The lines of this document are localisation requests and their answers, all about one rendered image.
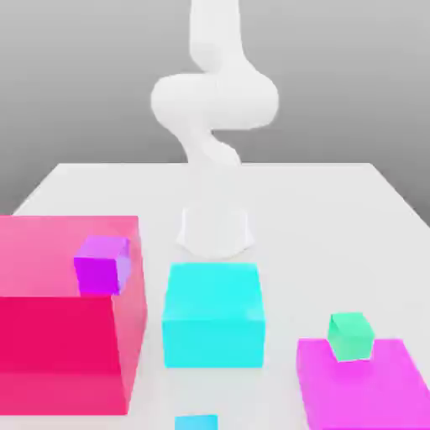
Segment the small purple cube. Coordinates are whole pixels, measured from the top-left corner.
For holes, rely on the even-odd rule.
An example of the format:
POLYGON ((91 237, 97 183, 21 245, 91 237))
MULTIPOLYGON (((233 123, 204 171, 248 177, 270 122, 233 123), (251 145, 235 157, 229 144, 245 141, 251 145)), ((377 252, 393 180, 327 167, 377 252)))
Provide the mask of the small purple cube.
POLYGON ((81 294, 118 295, 131 274, 130 240, 123 236, 87 236, 74 256, 81 294))

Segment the small green cube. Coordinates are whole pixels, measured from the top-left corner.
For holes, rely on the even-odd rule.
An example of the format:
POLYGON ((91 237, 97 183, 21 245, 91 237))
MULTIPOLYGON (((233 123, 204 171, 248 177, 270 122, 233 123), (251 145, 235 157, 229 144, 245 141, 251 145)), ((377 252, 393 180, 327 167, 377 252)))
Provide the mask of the small green cube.
POLYGON ((362 312, 336 312, 330 316, 328 342, 338 362, 369 360, 375 332, 362 312))

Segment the small light blue cube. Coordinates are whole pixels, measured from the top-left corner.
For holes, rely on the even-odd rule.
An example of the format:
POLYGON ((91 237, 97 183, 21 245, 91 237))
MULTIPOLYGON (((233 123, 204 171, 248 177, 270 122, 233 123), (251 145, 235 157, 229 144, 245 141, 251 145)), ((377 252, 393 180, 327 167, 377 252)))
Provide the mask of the small light blue cube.
POLYGON ((218 430, 218 416, 187 415, 175 417, 175 430, 218 430))

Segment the large cyan box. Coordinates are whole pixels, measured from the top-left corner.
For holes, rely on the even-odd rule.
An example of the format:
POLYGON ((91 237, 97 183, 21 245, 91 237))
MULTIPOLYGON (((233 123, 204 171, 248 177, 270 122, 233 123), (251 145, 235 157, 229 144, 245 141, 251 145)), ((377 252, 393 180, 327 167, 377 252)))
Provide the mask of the large cyan box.
POLYGON ((167 368, 260 368, 265 309, 255 263, 170 266, 161 318, 167 368))

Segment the large pink box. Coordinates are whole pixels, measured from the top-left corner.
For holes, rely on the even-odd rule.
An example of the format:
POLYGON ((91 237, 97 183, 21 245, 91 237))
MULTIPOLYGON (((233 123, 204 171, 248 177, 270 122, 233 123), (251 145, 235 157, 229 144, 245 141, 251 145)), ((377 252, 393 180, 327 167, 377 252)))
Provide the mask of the large pink box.
POLYGON ((135 216, 0 216, 0 415, 124 415, 147 322, 135 216), (90 235, 130 240, 118 295, 81 294, 90 235))

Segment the large magenta box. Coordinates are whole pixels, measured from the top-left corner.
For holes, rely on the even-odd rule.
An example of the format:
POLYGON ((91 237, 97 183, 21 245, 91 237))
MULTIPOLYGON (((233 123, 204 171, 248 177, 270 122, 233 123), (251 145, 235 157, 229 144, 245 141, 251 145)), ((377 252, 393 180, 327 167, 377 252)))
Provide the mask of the large magenta box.
POLYGON ((400 339, 339 362, 326 339, 301 338, 296 372, 310 430, 430 430, 430 390, 400 339))

